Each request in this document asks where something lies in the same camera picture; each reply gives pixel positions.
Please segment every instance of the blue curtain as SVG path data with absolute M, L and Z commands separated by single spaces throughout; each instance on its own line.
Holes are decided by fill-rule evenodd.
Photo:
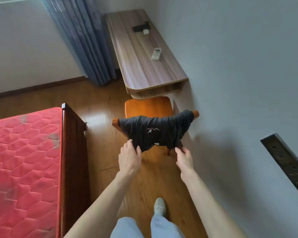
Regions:
M 94 0 L 42 0 L 59 32 L 96 85 L 116 78 L 114 65 Z

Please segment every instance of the floor plank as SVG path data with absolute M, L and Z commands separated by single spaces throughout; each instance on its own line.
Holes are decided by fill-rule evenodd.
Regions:
M 0 119 L 68 103 L 87 121 L 91 197 L 95 200 L 119 170 L 118 154 L 127 139 L 111 126 L 111 120 L 124 117 L 124 103 L 129 99 L 122 79 L 104 87 L 95 87 L 87 80 L 1 98 Z M 168 207 L 167 218 L 186 237 L 207 237 L 175 160 L 174 152 L 167 156 L 166 147 L 155 146 L 144 152 L 140 171 L 131 182 L 118 216 L 133 217 L 144 236 L 151 237 L 153 204 L 162 197 Z

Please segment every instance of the bed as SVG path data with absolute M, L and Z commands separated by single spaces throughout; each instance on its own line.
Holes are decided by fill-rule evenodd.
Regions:
M 86 123 L 67 105 L 0 120 L 0 238 L 59 238 L 90 206 Z

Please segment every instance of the hexagonal quilted pattern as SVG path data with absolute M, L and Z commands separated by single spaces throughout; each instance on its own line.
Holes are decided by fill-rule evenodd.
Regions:
M 62 109 L 0 120 L 0 238 L 58 234 Z

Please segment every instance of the jeans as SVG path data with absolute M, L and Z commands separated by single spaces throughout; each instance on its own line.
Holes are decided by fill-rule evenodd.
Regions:
M 144 238 L 136 221 L 130 217 L 123 217 L 117 221 L 111 238 Z M 185 238 L 179 227 L 166 218 L 154 215 L 151 219 L 152 238 Z

